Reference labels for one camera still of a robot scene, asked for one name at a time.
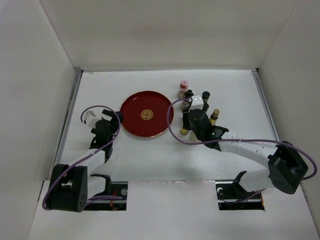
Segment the gold cap yellow bottle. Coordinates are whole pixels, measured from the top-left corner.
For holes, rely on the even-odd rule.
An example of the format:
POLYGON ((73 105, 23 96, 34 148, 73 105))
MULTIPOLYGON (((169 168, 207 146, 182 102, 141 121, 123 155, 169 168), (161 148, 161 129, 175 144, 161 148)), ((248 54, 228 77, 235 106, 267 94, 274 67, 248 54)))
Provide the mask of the gold cap yellow bottle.
POLYGON ((217 123, 217 120, 219 118, 220 110, 219 109, 214 109, 212 114, 209 117, 209 121, 212 126, 214 126, 217 123))

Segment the black grinder salt jar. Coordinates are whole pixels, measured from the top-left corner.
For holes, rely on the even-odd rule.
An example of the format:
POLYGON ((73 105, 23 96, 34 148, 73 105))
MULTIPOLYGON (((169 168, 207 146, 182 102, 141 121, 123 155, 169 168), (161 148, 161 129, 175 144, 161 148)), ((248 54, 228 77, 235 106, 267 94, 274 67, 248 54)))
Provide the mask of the black grinder salt jar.
POLYGON ((191 89, 188 89, 184 94, 183 94, 183 99, 184 102, 187 104, 190 104, 192 102, 192 97, 194 96, 194 93, 191 89))

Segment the yellow label brown bottle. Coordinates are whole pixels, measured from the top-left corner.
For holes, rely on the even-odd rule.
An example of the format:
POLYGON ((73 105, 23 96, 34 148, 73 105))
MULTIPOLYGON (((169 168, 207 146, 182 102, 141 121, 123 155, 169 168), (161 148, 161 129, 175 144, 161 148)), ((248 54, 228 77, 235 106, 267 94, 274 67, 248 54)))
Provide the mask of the yellow label brown bottle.
POLYGON ((182 135, 187 135, 187 134, 189 133, 189 131, 190 131, 190 129, 184 128, 184 127, 182 127, 182 128, 180 129, 180 133, 181 133, 182 135))

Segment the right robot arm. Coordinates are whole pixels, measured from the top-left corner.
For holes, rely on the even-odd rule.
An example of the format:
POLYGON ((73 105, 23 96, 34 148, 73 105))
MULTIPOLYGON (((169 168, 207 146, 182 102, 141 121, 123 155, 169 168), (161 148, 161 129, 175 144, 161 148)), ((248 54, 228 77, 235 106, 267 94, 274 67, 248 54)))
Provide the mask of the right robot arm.
POLYGON ((238 198, 267 188, 293 195, 308 171, 307 164, 289 142, 240 138, 225 127, 211 124, 201 109, 184 110, 182 120, 207 148, 236 154, 264 167, 256 172, 244 170, 237 175, 231 190, 238 198))

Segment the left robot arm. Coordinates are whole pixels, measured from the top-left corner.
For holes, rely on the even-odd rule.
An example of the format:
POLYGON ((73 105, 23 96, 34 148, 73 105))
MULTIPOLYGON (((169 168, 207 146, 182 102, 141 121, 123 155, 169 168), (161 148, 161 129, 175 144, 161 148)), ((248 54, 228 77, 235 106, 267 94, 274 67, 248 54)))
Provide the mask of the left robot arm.
POLYGON ((120 111, 110 108, 103 109, 102 114, 111 119, 98 118, 91 110, 81 115, 81 121, 90 126, 94 137, 84 156, 69 164, 54 166, 42 201, 44 210, 80 213, 97 201, 109 200, 113 206, 115 201, 123 199, 109 175, 94 172, 111 158, 113 142, 124 120, 120 111))

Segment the black cap brown spice jar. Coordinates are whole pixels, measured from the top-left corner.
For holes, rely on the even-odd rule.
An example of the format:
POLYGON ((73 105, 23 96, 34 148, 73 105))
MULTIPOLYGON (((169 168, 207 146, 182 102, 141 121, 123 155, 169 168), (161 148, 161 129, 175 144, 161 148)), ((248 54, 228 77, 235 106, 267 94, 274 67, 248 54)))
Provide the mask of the black cap brown spice jar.
POLYGON ((204 113, 206 113, 206 112, 208 111, 208 109, 209 109, 209 104, 205 102, 205 103, 203 104, 202 111, 203 111, 204 113))

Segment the black cap spice bottle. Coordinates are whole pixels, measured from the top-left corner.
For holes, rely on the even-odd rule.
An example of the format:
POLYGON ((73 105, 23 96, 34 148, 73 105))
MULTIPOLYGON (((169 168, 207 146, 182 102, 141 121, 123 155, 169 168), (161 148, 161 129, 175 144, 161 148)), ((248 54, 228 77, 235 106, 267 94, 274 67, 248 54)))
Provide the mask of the black cap spice bottle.
POLYGON ((204 92, 202 93, 201 97, 202 97, 202 100, 203 100, 204 103, 207 103, 207 102, 208 102, 208 100, 209 100, 209 98, 210 98, 210 95, 211 95, 211 94, 210 94, 208 91, 204 91, 204 92))

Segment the red round lacquer tray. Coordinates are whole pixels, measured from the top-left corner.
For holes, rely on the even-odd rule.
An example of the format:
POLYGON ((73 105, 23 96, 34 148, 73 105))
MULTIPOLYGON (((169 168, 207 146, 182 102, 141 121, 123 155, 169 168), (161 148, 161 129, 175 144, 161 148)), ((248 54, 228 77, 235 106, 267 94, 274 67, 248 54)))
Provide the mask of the red round lacquer tray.
POLYGON ((129 96, 122 104, 122 126, 133 136, 153 138, 168 129, 174 118, 171 101, 155 91, 141 91, 129 96))

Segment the pink cap spice jar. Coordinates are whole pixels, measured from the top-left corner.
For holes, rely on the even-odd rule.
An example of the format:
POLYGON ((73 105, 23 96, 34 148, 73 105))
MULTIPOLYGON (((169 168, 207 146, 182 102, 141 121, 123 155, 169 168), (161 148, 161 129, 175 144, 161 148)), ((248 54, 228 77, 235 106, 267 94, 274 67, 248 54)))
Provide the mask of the pink cap spice jar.
POLYGON ((180 83, 179 83, 179 89, 178 89, 178 92, 177 92, 177 97, 179 99, 182 99, 183 96, 184 96, 184 93, 189 89, 189 82, 187 80, 182 80, 180 83))

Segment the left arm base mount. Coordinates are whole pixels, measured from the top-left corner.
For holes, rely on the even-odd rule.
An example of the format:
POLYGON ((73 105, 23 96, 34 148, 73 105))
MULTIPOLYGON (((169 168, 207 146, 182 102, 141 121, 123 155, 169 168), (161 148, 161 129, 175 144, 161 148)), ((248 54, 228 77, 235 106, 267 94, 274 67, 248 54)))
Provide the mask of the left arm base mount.
POLYGON ((129 183, 113 181, 107 192, 89 198, 85 211, 125 211, 127 209, 129 183))

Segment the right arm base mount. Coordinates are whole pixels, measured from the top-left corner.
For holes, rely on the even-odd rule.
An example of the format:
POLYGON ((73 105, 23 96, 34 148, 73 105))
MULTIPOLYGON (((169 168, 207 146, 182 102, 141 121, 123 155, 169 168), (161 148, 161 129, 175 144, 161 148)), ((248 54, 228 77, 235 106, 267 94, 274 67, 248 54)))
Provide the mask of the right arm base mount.
POLYGON ((247 192, 232 181, 216 181, 215 188, 221 211, 265 210, 261 190, 247 192))

